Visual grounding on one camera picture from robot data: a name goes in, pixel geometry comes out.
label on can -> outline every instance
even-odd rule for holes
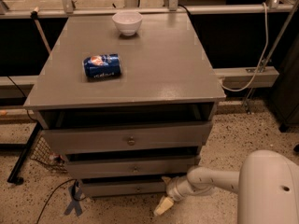
[[[83,61],[87,77],[111,77],[121,74],[121,64],[118,54],[97,55]]]

wire basket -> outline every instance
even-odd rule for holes
[[[37,161],[50,171],[67,173],[64,168],[64,161],[59,155],[54,154],[50,150],[48,143],[41,135],[37,139],[30,159]]]

floor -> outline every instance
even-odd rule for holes
[[[281,133],[278,130],[279,123],[263,99],[253,102],[252,111],[253,114],[248,115],[236,102],[220,103],[212,133],[201,152],[201,165],[236,171],[250,152],[258,149],[274,150],[299,164],[299,157],[292,152],[294,145],[299,142],[298,129],[291,128]],[[0,116],[0,143],[24,143],[34,124],[23,112],[7,112]],[[0,223],[36,223],[53,190],[70,179],[68,174],[51,172],[30,157],[20,173],[24,183],[10,186],[7,178],[18,156],[0,155],[3,200],[0,202]],[[155,217],[153,210],[162,193],[85,199],[80,202],[82,215],[77,217],[73,210],[66,216],[64,211],[71,201],[68,187],[72,184],[70,182],[57,189],[39,223],[236,223],[237,196],[221,189],[216,189],[211,196],[188,197],[160,217]]]

drawer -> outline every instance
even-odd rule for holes
[[[206,142],[212,123],[196,122],[178,126],[155,125],[134,128],[92,128],[46,130],[44,138],[60,154],[106,152],[168,147],[200,147]]]
[[[109,184],[87,184],[80,186],[84,195],[90,198],[165,192],[165,183],[157,181],[115,182]]]
[[[74,161],[65,168],[76,179],[186,173],[188,169],[198,164],[194,156],[161,157],[152,159]]]

white bowl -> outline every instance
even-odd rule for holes
[[[120,11],[112,20],[119,31],[124,35],[134,35],[142,22],[142,15],[135,11]]]

